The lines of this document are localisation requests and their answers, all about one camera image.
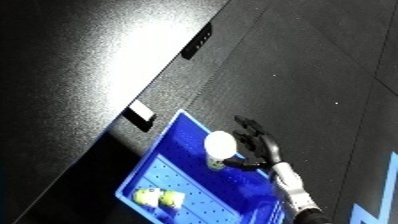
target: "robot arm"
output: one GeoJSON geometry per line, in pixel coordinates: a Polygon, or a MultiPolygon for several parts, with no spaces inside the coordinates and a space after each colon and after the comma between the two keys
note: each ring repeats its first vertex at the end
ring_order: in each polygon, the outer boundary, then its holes
{"type": "Polygon", "coordinates": [[[231,158],[224,160],[226,166],[245,171],[265,169],[271,177],[276,196],[281,201],[286,218],[294,224],[331,224],[321,209],[304,189],[301,177],[294,172],[289,163],[282,160],[282,156],[274,138],[266,133],[254,120],[240,116],[235,121],[247,130],[248,134],[234,131],[234,137],[244,143],[246,148],[254,152],[255,157],[263,162],[231,158]]]}

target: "blue basket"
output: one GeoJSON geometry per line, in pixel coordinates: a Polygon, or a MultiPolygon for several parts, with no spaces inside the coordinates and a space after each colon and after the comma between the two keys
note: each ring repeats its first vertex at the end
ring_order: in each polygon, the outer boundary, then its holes
{"type": "Polygon", "coordinates": [[[152,223],[281,223],[284,215],[265,173],[207,168],[203,142],[209,132],[187,112],[178,111],[116,197],[152,223]],[[153,187],[185,193],[182,208],[154,209],[132,200],[135,190],[153,187]]]}

